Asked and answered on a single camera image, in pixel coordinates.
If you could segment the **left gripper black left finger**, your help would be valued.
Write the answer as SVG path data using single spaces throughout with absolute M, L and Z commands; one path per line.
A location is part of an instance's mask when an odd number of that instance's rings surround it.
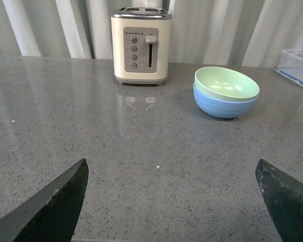
M 0 219 L 0 241 L 71 241 L 88 183 L 81 159 Z

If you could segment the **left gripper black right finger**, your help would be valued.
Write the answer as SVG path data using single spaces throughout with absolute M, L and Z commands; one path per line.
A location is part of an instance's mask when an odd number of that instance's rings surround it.
M 256 179 L 282 241 L 303 241 L 303 183 L 263 159 Z

